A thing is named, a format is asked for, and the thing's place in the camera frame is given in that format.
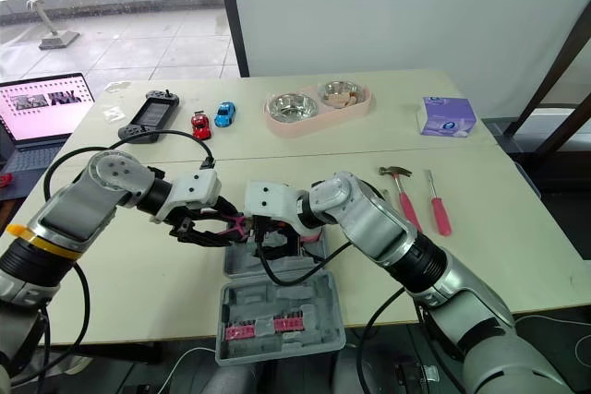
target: tissue box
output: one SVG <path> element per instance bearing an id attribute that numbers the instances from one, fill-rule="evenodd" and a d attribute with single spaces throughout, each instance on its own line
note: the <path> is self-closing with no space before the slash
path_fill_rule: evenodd
<path id="1" fill-rule="evenodd" d="M 449 97 L 424 97 L 416 120 L 426 136 L 466 137 L 476 124 L 468 99 Z"/>

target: hammer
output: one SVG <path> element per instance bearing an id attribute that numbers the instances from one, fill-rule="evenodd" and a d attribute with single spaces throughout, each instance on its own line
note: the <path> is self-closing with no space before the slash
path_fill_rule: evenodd
<path id="1" fill-rule="evenodd" d="M 410 198 L 408 198 L 408 195 L 405 193 L 403 184 L 400 181 L 400 174 L 405 175 L 406 177 L 410 177 L 413 174 L 405 168 L 401 168 L 400 166 L 389 166 L 387 168 L 381 166 L 378 169 L 378 173 L 380 175 L 388 174 L 394 179 L 394 182 L 398 187 L 398 198 L 400 199 L 400 206 L 403 207 L 404 215 L 422 233 L 423 229 L 421 228 L 421 225 L 418 223 L 418 217 L 416 216 L 413 204 L 411 203 Z"/>

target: hammer head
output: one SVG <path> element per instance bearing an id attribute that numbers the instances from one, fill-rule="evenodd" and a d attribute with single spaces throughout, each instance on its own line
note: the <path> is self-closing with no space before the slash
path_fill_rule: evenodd
<path id="1" fill-rule="evenodd" d="M 405 168 L 402 168 L 400 166 L 381 166 L 378 169 L 378 174 L 379 175 L 405 175 L 406 177 L 410 177 L 411 175 L 413 175 L 410 171 L 406 170 Z"/>

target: red object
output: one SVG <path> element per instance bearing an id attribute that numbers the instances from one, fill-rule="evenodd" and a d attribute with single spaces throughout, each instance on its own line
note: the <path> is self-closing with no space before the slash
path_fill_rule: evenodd
<path id="1" fill-rule="evenodd" d="M 237 327 L 227 327 L 225 329 L 225 339 L 229 340 L 240 340 L 250 339 L 255 337 L 255 325 L 254 322 L 250 325 L 240 325 Z"/>
<path id="2" fill-rule="evenodd" d="M 0 175 L 0 188 L 4 188 L 10 182 L 12 182 L 12 174 L 2 174 Z"/>
<path id="3" fill-rule="evenodd" d="M 210 119 L 207 118 L 203 111 L 197 111 L 191 117 L 191 124 L 193 125 L 193 136 L 199 140 L 207 140 L 211 137 Z"/>
<path id="4" fill-rule="evenodd" d="M 302 316 L 275 318 L 273 323 L 275 326 L 275 332 L 304 330 L 304 318 Z"/>
<path id="5" fill-rule="evenodd" d="M 431 205 L 433 205 L 435 221 L 437 222 L 440 234 L 450 235 L 452 233 L 452 225 L 450 224 L 450 219 L 447 217 L 445 207 L 443 207 L 443 201 L 439 197 L 434 197 L 431 199 Z"/>
<path id="6" fill-rule="evenodd" d="M 418 217 L 416 216 L 415 209 L 413 208 L 410 198 L 408 198 L 408 195 L 405 192 L 400 193 L 398 197 L 400 198 L 400 205 L 403 207 L 404 215 L 413 225 L 416 226 L 418 231 L 422 233 L 423 228 L 421 228 L 421 225 L 418 223 Z"/>

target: stainless steel bowl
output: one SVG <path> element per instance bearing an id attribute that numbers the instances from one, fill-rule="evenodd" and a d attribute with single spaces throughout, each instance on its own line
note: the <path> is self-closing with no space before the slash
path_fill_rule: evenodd
<path id="1" fill-rule="evenodd" d="M 268 110 L 278 122 L 292 124 L 318 114 L 318 104 L 306 94 L 290 92 L 271 99 Z"/>
<path id="2" fill-rule="evenodd" d="M 347 94 L 354 100 L 347 104 L 338 104 L 335 103 L 335 101 L 331 101 L 331 98 L 336 98 L 342 94 Z M 353 82 L 347 82 L 343 80 L 337 80 L 324 85 L 321 96 L 322 101 L 333 108 L 345 108 L 356 103 L 361 103 L 366 99 L 363 88 Z"/>

